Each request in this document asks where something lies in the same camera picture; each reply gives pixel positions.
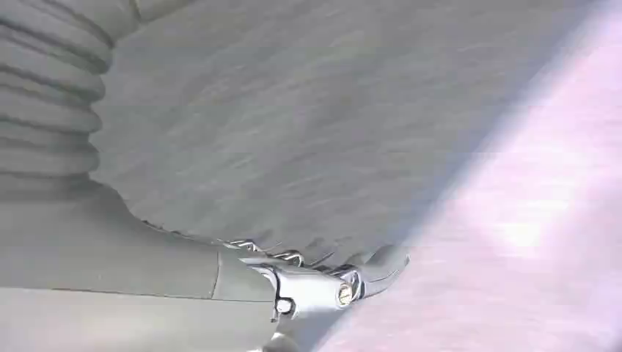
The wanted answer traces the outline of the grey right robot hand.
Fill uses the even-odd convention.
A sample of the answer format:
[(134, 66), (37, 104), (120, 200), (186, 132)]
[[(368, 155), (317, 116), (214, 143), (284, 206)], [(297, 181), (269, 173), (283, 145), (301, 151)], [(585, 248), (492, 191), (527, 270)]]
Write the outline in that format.
[(300, 351), (295, 331), (385, 291), (400, 246), (335, 266), (134, 217), (102, 185), (1, 193), (3, 351)]

